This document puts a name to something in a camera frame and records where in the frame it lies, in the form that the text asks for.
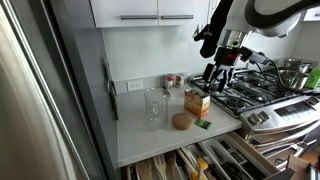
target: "glass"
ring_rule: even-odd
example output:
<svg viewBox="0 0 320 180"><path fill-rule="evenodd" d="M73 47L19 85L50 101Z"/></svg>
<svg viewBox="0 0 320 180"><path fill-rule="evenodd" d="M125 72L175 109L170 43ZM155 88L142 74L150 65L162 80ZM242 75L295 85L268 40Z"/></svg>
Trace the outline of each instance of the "glass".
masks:
<svg viewBox="0 0 320 180"><path fill-rule="evenodd" d="M161 128L167 122L168 101L166 94L166 90L163 88L150 88L144 93L147 123L153 129Z"/></svg>

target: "kitchen counter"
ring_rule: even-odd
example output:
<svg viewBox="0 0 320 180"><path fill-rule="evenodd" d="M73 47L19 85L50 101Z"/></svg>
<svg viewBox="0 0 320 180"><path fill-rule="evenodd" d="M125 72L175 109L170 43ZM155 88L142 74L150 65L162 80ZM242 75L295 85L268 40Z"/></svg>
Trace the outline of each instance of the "kitchen counter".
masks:
<svg viewBox="0 0 320 180"><path fill-rule="evenodd" d="M117 133L120 167L241 127L241 121L211 103L208 115L202 118L212 123L208 130L196 125L186 131L176 130L171 125L171 117L176 113L189 113L183 107L184 90L188 88L190 86L186 85L181 89L169 89L170 94L174 96L174 100L168 102L168 122L162 129L158 130L149 129L145 123L147 121L144 116L143 93L145 90L118 95L119 120L117 121Z"/></svg>

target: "electrical outlet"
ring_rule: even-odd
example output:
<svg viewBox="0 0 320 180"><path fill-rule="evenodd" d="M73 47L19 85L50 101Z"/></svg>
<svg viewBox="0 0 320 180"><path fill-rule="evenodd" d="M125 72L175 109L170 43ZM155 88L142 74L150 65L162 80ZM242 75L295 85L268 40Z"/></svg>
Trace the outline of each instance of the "electrical outlet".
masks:
<svg viewBox="0 0 320 180"><path fill-rule="evenodd" d="M142 80L128 81L127 87L128 87L128 91L135 91L135 90L143 89Z"/></svg>

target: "stove knob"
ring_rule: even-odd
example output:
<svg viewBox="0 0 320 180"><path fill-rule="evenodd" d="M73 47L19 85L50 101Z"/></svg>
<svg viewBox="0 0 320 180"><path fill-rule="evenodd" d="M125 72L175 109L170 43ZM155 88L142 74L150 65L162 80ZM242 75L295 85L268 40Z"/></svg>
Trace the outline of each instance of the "stove knob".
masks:
<svg viewBox="0 0 320 180"><path fill-rule="evenodd" d="M260 117L255 114L255 113L252 113L250 116L249 116L249 121L252 123L252 124L259 124L262 122L262 120L260 119Z"/></svg>
<svg viewBox="0 0 320 180"><path fill-rule="evenodd" d="M311 105L316 105L320 102L320 100L314 96L311 96L309 99L308 99L308 102L311 104Z"/></svg>
<svg viewBox="0 0 320 180"><path fill-rule="evenodd" d="M268 121L271 117L264 111L261 111L258 116L260 117L260 119L264 122Z"/></svg>

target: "oven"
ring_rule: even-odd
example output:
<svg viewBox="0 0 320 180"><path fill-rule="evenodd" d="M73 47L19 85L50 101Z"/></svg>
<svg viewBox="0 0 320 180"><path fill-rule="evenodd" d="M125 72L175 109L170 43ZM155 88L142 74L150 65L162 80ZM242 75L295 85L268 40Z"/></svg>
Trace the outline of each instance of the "oven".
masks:
<svg viewBox="0 0 320 180"><path fill-rule="evenodd" d="M319 138L319 97L286 91L275 76L267 76L269 81L259 72L238 69L222 92L213 82L209 93L213 103L243 122L237 133L283 170L289 154L300 156ZM189 84L204 88L201 75L189 77Z"/></svg>

